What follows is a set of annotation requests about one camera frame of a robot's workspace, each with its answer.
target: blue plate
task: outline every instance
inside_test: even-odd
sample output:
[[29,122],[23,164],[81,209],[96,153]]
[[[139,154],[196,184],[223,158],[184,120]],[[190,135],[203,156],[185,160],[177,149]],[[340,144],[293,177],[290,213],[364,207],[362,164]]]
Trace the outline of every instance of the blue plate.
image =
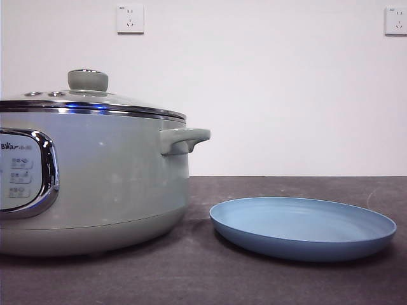
[[396,223],[365,208],[305,198],[230,200],[209,211],[216,230],[245,249],[282,259],[349,261],[386,247]]

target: lid rim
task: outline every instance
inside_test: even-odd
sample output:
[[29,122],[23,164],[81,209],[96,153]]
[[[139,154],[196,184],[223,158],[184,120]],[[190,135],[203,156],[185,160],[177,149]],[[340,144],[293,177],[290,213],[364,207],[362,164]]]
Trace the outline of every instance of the lid rim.
[[2,100],[0,109],[4,108],[49,108],[49,109],[84,109],[84,110],[103,110],[103,111],[119,111],[119,112],[134,112],[158,114],[161,116],[169,116],[186,120],[186,115],[180,112],[170,111],[166,109],[126,105],[126,104],[110,104],[99,102],[75,102],[71,100]]

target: glass lid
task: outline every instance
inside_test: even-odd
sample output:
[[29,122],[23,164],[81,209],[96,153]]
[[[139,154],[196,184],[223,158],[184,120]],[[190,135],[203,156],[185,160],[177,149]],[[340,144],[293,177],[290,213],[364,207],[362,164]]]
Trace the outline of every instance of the glass lid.
[[123,114],[152,114],[159,117],[185,120],[186,116],[133,98],[106,92],[107,74],[91,69],[78,69],[68,73],[70,90],[27,92],[0,102],[0,111],[4,109],[71,109],[98,112],[123,112]]

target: pot handle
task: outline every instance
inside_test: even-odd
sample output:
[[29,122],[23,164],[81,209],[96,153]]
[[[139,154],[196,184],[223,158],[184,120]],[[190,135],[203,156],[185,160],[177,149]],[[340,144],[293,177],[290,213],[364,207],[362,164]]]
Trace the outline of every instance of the pot handle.
[[192,153],[193,148],[199,142],[210,139],[210,131],[200,128],[175,128],[160,131],[161,154]]

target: plate rim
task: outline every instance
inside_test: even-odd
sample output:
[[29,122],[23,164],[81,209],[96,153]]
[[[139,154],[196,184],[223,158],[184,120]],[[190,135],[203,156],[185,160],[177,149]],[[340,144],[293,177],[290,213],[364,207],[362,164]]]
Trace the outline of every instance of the plate rim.
[[[281,238],[281,237],[276,237],[276,236],[270,236],[270,235],[263,235],[263,234],[258,234],[258,233],[252,233],[252,232],[248,232],[248,231],[244,231],[241,229],[237,229],[235,227],[231,227],[227,224],[225,224],[224,222],[219,221],[218,219],[216,219],[213,214],[212,211],[213,209],[217,208],[219,205],[225,204],[225,203],[230,203],[232,201],[240,201],[240,200],[258,200],[258,199],[299,199],[299,200],[310,200],[310,201],[321,201],[321,202],[328,202],[328,203],[334,203],[336,205],[342,205],[342,206],[347,206],[347,207],[353,207],[353,208],[358,208],[361,210],[366,210],[368,212],[377,214],[380,217],[384,217],[387,220],[389,220],[392,224],[393,224],[393,229],[389,234],[386,234],[384,236],[378,237],[378,238],[368,238],[368,239],[364,239],[364,240],[352,240],[352,241],[317,241],[317,240],[295,240],[292,238]],[[347,203],[341,203],[341,202],[337,202],[337,201],[330,201],[330,200],[322,200],[322,199],[313,199],[313,198],[301,198],[301,197],[280,197],[280,196],[261,196],[261,197],[248,197],[248,198],[236,198],[236,199],[232,199],[232,200],[226,200],[226,201],[222,201],[220,203],[217,203],[216,205],[212,206],[209,210],[209,216],[210,219],[214,222],[217,222],[218,224],[221,224],[222,226],[228,227],[232,230],[236,230],[239,231],[241,233],[245,233],[245,234],[251,234],[251,235],[256,235],[256,236],[260,236],[260,237],[265,237],[265,238],[273,238],[276,240],[282,240],[282,241],[294,241],[294,242],[302,242],[302,243],[330,243],[330,244],[342,244],[342,243],[363,243],[363,242],[368,242],[368,241],[375,241],[375,240],[381,240],[381,239],[385,239],[388,238],[392,235],[394,235],[397,231],[397,224],[396,222],[394,222],[394,220],[392,220],[390,217],[387,217],[386,215],[383,215],[381,213],[378,213],[376,211],[370,210],[368,208],[362,208],[362,207],[358,207],[356,205],[349,205]]]

